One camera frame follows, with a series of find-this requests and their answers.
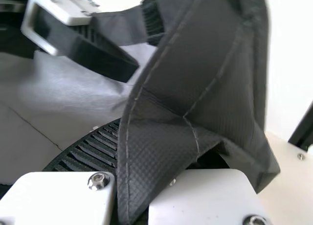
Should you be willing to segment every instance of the black nylon fabric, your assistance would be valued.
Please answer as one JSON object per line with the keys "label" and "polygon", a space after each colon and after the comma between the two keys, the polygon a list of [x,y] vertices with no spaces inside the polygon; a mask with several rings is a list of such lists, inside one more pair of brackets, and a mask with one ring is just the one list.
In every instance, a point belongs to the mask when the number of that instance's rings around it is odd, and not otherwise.
{"label": "black nylon fabric", "polygon": [[133,224],[173,178],[217,146],[227,165],[243,171],[256,192],[280,172],[263,132],[264,0],[183,0],[177,8],[169,2],[158,2],[166,35],[120,123],[122,225]]}

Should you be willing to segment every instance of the fabric seam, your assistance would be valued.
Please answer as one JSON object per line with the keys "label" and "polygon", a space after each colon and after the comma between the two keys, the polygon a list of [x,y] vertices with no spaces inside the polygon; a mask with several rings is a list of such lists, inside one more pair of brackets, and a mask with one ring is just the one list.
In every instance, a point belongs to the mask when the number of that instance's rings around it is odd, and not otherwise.
{"label": "fabric seam", "polygon": [[239,42],[241,41],[243,31],[243,23],[239,24],[239,26],[236,29],[236,34],[233,39],[232,45],[230,47],[230,50],[225,55],[224,61],[222,62],[221,67],[219,68],[216,76],[214,79],[210,82],[210,84],[202,91],[201,95],[198,97],[198,99],[194,102],[194,104],[191,106],[191,108],[184,114],[183,118],[185,118],[188,114],[192,112],[192,110],[196,107],[196,105],[205,97],[205,95],[212,89],[213,86],[217,83],[218,80],[223,76],[225,67],[228,65],[228,62],[232,58],[232,55],[237,49],[237,46],[239,45]]}
{"label": "fabric seam", "polygon": [[144,83],[140,87],[138,95],[134,99],[134,104],[133,104],[133,106],[132,106],[132,108],[130,110],[129,119],[128,119],[128,122],[127,122],[127,128],[126,128],[126,141],[125,141],[125,145],[126,145],[126,187],[127,187],[127,197],[128,197],[126,213],[127,213],[128,222],[130,221],[130,217],[129,217],[129,195],[130,195],[130,191],[129,191],[129,164],[128,164],[128,158],[129,158],[129,151],[128,150],[129,149],[128,149],[128,139],[129,139],[129,125],[130,125],[130,121],[131,121],[131,116],[132,116],[133,110],[134,110],[134,108],[135,108],[135,106],[137,104],[137,100],[138,100],[138,98],[140,97],[140,95],[142,93],[143,86],[150,80],[152,72],[159,66],[161,60],[163,59],[163,57],[169,51],[169,48],[173,45],[175,40],[179,37],[180,31],[184,28],[185,23],[191,18],[192,14],[196,11],[196,9],[197,9],[196,6],[198,6],[200,1],[201,0],[194,0],[194,2],[192,3],[189,11],[186,13],[185,17],[180,22],[179,26],[177,27],[176,32],[173,34],[171,39],[169,39],[169,41],[167,43],[167,46],[164,48],[164,50],[163,50],[162,54],[160,55],[159,59],[156,61],[155,65],[152,67],[152,69],[150,70],[149,74],[147,75]]}
{"label": "fabric seam", "polygon": [[196,132],[196,129],[194,129],[192,127],[192,124],[191,122],[186,118],[186,117],[183,117],[183,119],[186,121],[187,125],[190,126],[191,130],[192,130],[192,133],[194,134],[194,137],[195,137],[195,141],[196,141],[196,145],[197,145],[197,159],[198,157],[200,156],[200,149],[199,149],[199,143],[198,143],[198,137],[197,137],[197,132]]}

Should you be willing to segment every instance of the beige surface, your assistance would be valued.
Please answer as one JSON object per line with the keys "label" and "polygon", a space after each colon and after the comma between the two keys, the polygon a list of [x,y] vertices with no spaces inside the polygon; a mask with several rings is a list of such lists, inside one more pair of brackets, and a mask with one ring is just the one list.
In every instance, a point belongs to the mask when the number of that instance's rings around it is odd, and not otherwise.
{"label": "beige surface", "polygon": [[[266,135],[281,174],[259,194],[261,203],[273,225],[312,225],[313,156],[270,132]],[[303,161],[298,159],[299,153],[306,156]]]}

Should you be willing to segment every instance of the white bracket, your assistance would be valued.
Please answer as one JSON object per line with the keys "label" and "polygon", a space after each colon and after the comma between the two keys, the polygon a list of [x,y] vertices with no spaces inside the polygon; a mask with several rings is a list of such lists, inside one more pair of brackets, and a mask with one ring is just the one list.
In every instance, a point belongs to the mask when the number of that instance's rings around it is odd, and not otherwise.
{"label": "white bracket", "polygon": [[89,0],[28,0],[21,31],[51,55],[61,55],[61,53],[34,31],[34,22],[40,8],[68,26],[87,25],[91,21],[91,14],[100,12]]}
{"label": "white bracket", "polygon": [[0,200],[0,224],[110,225],[114,175],[100,190],[89,188],[96,172],[34,172],[19,178]]}

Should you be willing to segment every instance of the white panel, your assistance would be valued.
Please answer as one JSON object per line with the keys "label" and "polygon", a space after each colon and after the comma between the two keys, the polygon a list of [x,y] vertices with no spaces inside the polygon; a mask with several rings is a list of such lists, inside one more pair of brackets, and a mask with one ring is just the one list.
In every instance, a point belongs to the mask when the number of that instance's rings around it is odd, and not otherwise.
{"label": "white panel", "polygon": [[272,133],[267,138],[281,173],[258,195],[264,209],[274,225],[312,225],[313,156]]}
{"label": "white panel", "polygon": [[268,220],[246,176],[233,169],[186,170],[149,206],[149,225],[242,225]]}
{"label": "white panel", "polygon": [[6,225],[109,225],[115,180],[102,190],[88,188],[95,172],[36,172],[22,176],[0,201]]}

